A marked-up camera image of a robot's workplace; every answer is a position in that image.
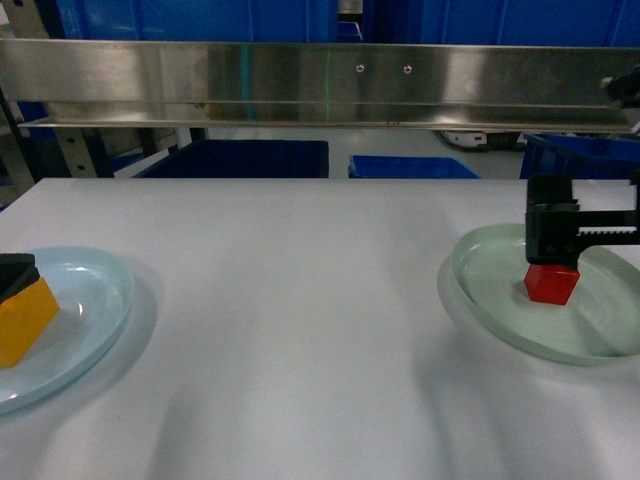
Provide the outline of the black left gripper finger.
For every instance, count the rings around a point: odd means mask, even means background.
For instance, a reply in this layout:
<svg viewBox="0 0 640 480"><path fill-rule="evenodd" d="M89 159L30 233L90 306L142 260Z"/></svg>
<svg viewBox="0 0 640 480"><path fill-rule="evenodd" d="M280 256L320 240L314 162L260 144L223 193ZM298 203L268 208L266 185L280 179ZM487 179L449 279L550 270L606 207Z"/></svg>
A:
<svg viewBox="0 0 640 480"><path fill-rule="evenodd" d="M0 264L1 302L19 294L40 279L34 254L2 253Z"/></svg>

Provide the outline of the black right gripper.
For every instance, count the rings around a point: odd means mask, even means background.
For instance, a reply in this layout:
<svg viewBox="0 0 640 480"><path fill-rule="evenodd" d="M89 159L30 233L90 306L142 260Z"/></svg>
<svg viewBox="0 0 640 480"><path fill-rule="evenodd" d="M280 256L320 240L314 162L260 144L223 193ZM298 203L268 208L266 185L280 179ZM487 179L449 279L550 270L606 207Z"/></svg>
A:
<svg viewBox="0 0 640 480"><path fill-rule="evenodd" d="M564 174L536 174L527 183L525 255L530 264L576 264L594 246L639 243L639 209L586 211Z"/></svg>

